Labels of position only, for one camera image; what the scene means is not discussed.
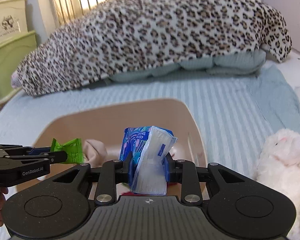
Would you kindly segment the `green snack packet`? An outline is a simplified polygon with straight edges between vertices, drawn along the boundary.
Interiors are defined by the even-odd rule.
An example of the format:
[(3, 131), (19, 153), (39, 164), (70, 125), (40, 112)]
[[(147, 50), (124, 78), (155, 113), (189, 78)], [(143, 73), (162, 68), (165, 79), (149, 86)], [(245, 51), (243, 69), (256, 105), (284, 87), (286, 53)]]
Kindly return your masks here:
[(63, 161), (62, 164), (84, 163), (82, 141), (80, 138), (72, 139), (64, 144), (60, 144), (55, 138), (53, 138), (50, 150), (51, 152), (64, 151), (67, 153), (67, 159)]

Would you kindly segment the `pink cloth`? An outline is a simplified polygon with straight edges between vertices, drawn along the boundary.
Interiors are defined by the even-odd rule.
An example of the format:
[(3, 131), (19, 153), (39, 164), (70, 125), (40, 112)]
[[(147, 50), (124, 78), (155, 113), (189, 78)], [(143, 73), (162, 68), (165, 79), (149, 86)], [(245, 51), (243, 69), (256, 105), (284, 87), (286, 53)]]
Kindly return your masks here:
[(92, 168), (101, 167), (108, 156), (104, 143), (95, 139), (85, 140), (82, 151)]

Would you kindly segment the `blue tissue pack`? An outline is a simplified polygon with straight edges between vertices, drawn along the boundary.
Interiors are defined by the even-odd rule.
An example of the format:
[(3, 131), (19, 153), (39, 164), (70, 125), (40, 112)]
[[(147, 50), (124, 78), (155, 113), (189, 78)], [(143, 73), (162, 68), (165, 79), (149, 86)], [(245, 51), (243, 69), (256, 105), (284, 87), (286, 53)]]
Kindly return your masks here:
[(172, 131), (157, 126), (125, 129), (120, 160), (124, 161), (132, 154), (128, 171), (131, 192), (155, 196), (166, 194), (164, 159), (177, 140)]

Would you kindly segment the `beige plastic storage bin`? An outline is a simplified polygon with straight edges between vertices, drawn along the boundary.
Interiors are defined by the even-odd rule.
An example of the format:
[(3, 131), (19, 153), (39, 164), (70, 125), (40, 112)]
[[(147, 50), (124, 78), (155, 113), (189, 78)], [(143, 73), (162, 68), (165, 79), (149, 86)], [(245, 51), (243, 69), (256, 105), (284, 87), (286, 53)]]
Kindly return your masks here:
[(34, 147), (61, 144), (75, 138), (96, 139), (104, 143), (107, 160), (119, 157), (127, 127), (158, 126), (169, 129), (178, 138), (171, 149), (174, 159), (185, 159), (207, 166), (207, 156), (199, 128), (185, 103), (177, 99), (143, 100), (99, 107), (64, 115), (49, 123)]

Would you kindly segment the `green plastic drawer cabinet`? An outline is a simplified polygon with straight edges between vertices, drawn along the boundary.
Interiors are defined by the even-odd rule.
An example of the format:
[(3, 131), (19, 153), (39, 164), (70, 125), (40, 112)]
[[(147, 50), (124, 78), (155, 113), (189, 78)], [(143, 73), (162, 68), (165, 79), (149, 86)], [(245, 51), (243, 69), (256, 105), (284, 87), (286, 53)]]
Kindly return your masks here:
[(29, 31), (0, 43), (0, 103), (18, 91), (11, 86), (11, 75), (20, 61), (37, 47), (36, 32)]

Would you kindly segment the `light blue striped bedsheet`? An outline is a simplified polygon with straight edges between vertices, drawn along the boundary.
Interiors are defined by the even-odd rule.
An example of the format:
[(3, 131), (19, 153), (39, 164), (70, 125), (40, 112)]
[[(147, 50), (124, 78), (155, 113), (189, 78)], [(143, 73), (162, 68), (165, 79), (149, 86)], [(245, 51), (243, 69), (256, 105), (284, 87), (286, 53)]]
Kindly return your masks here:
[(96, 107), (145, 99), (185, 103), (197, 123), (208, 161), (246, 176), (266, 138), (280, 129), (300, 133), (300, 103), (274, 66), (258, 75), (209, 76), (178, 71), (136, 83), (96, 83), (32, 98), (18, 93), (0, 112), (0, 143), (31, 145), (53, 119)]

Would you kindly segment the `white fluffy plush toy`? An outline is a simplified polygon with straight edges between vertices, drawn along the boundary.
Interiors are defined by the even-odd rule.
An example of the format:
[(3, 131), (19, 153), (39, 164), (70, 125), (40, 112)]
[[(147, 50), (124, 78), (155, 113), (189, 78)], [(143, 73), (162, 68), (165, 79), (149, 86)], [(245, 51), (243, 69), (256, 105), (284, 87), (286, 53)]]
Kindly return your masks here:
[(293, 202), (296, 220), (288, 238), (300, 239), (300, 134), (281, 129), (267, 137), (253, 178)]

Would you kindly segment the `cream plastic drawer cabinet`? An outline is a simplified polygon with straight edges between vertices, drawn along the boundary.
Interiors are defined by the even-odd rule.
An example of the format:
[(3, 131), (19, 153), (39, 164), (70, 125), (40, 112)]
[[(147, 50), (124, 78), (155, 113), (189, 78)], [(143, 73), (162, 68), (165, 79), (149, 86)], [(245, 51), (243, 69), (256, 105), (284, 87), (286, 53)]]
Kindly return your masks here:
[(0, 42), (28, 32), (27, 0), (0, 0)]

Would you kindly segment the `leopard print blanket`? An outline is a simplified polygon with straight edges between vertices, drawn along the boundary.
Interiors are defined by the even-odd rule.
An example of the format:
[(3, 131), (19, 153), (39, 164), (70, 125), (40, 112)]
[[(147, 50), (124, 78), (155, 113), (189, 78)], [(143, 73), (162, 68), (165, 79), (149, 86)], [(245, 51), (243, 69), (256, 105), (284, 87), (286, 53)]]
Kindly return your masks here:
[(261, 0), (108, 0), (57, 28), (11, 77), (30, 96), (118, 73), (262, 49), (292, 49), (282, 14)]

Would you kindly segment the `teal quilted duvet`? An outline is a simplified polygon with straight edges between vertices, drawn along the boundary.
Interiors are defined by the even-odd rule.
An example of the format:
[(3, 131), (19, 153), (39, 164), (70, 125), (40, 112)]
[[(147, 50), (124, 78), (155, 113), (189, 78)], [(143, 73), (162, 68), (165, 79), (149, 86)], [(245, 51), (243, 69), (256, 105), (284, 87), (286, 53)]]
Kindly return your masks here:
[(248, 75), (258, 71), (266, 61), (262, 49), (230, 55), (202, 57), (180, 63), (168, 64), (155, 69), (118, 73), (109, 77), (110, 81), (127, 83), (149, 77), (161, 77), (177, 70), (204, 70), (210, 75)]

